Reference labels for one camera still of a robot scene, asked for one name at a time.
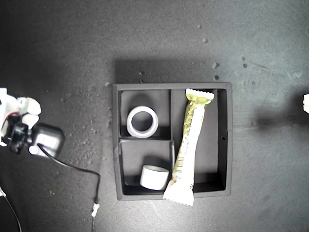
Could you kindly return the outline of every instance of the yellow snack bar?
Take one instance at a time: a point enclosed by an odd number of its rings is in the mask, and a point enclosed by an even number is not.
[[[194,164],[198,137],[202,128],[205,106],[212,102],[213,93],[193,89],[185,91],[189,103],[183,123],[183,140],[163,198],[177,203],[193,205]]]

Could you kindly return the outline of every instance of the black table surface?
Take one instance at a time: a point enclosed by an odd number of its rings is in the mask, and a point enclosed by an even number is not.
[[[101,173],[98,232],[308,231],[308,48],[305,0],[0,2],[0,85],[64,130],[60,160]],[[232,83],[230,196],[117,201],[111,85],[140,81]],[[0,185],[24,232],[91,231],[95,184],[0,149]],[[18,231],[0,208],[1,232]]]

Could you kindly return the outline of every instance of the black tray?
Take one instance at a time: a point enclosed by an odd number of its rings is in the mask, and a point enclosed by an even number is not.
[[[230,83],[121,84],[113,85],[113,147],[117,198],[162,199],[164,191],[139,185],[143,165],[170,170],[183,137],[185,89],[214,93],[205,109],[197,143],[194,197],[229,195],[232,173],[232,88]],[[152,108],[159,119],[156,133],[138,139],[126,130],[130,110],[139,105]]]

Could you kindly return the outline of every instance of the white tape roll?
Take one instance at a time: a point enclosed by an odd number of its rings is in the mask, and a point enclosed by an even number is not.
[[[151,127],[149,129],[145,130],[145,131],[137,130],[132,125],[133,117],[140,112],[149,113],[151,115],[152,119],[153,119]],[[147,106],[135,107],[133,110],[131,110],[129,116],[127,117],[126,128],[127,128],[127,131],[129,132],[129,134],[132,135],[133,137],[137,137],[137,138],[141,138],[141,139],[149,138],[150,136],[152,136],[156,132],[156,130],[158,129],[158,126],[159,126],[158,116],[156,115],[156,113],[151,108],[149,108]]]
[[[165,187],[169,171],[165,168],[144,165],[141,172],[140,185],[147,189],[162,190]]]

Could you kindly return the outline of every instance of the black cable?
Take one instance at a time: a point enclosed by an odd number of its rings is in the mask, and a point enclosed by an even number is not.
[[[79,167],[75,167],[75,166],[72,166],[72,165],[69,165],[69,164],[66,164],[66,163],[63,163],[59,160],[57,160],[56,158],[54,158],[53,156],[51,156],[43,147],[44,145],[42,144],[38,144],[38,147],[41,149],[41,151],[48,156],[48,158],[50,158],[52,161],[58,163],[58,164],[61,164],[62,166],[65,166],[65,167],[68,167],[68,168],[72,168],[72,169],[75,169],[77,171],[80,171],[80,172],[84,172],[84,173],[90,173],[90,174],[94,174],[98,177],[98,182],[97,182],[97,188],[96,188],[96,196],[94,198],[94,202],[95,204],[98,204],[98,190],[99,190],[99,186],[100,186],[100,181],[101,181],[101,175],[95,171],[92,171],[92,170],[87,170],[87,169],[83,169],[83,168],[79,168]],[[96,216],[93,216],[92,217],[92,232],[95,232],[95,217]]]
[[[5,196],[3,195],[3,197],[5,198],[6,202],[8,203],[9,207],[11,208],[11,210],[12,210],[12,212],[13,212],[15,218],[16,218],[16,221],[17,221],[17,224],[18,224],[18,227],[19,227],[19,232],[22,232],[22,231],[21,231],[21,225],[20,225],[20,222],[19,222],[19,220],[18,220],[18,216],[16,215],[15,211],[13,210],[13,207],[11,206],[11,203],[10,203],[9,200],[7,199],[6,195],[5,195]]]

